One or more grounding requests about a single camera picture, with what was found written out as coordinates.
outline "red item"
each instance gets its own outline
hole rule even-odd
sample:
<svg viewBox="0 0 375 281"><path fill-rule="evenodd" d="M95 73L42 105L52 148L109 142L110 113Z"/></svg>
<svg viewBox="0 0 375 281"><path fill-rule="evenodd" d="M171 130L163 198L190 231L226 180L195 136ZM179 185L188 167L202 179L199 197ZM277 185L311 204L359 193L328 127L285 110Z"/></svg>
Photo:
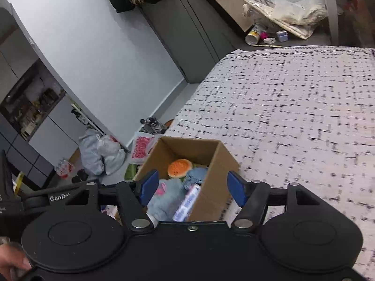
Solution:
<svg viewBox="0 0 375 281"><path fill-rule="evenodd" d="M264 40L268 38L268 34L266 32L261 32L260 39Z"/></svg>

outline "bottle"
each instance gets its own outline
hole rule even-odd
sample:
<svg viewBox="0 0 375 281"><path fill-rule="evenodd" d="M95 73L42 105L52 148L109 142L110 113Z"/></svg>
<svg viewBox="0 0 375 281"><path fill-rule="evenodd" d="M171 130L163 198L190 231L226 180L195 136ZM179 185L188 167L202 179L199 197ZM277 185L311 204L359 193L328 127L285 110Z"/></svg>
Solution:
<svg viewBox="0 0 375 281"><path fill-rule="evenodd" d="M260 34L265 32L266 28L263 24L256 23L251 29L250 33L245 37L245 42L249 45L255 45L259 42Z"/></svg>

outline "pink plastic bag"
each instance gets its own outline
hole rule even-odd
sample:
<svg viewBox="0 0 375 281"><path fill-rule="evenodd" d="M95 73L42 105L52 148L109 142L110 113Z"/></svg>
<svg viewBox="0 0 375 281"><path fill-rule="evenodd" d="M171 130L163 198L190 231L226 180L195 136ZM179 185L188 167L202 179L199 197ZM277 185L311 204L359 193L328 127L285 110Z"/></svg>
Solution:
<svg viewBox="0 0 375 281"><path fill-rule="evenodd" d="M143 164L146 161L152 147L161 136L161 134L152 135L149 133L137 132L133 139L130 163L138 165Z"/></svg>

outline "cardboard box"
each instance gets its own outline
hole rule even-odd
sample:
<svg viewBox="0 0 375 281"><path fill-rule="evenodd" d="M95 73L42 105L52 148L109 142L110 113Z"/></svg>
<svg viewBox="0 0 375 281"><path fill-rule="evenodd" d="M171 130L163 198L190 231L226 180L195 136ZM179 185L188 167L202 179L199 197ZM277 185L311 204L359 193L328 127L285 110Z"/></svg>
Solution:
<svg viewBox="0 0 375 281"><path fill-rule="evenodd" d="M168 166L179 158L209 166L188 220L217 221L230 197L226 186L228 172L239 170L238 162L221 141L163 136L155 144L135 180L140 180L153 169L158 170L160 179L169 179Z"/></svg>

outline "circular pad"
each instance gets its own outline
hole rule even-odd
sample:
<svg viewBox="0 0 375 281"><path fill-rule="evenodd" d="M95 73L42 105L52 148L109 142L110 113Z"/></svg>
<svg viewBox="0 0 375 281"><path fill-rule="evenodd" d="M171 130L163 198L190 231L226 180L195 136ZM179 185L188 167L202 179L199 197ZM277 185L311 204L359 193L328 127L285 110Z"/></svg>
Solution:
<svg viewBox="0 0 375 281"><path fill-rule="evenodd" d="M31 261L53 272L82 272L101 265L123 243L113 218L88 206L50 209L30 223L22 247Z"/></svg>
<svg viewBox="0 0 375 281"><path fill-rule="evenodd" d="M91 236L90 225L79 221L66 221L53 225L48 237L60 245L77 245L86 241Z"/></svg>
<svg viewBox="0 0 375 281"><path fill-rule="evenodd" d="M359 228L334 209L306 207L286 211L263 225L260 239L269 254L278 263L306 273L353 266L362 246Z"/></svg>

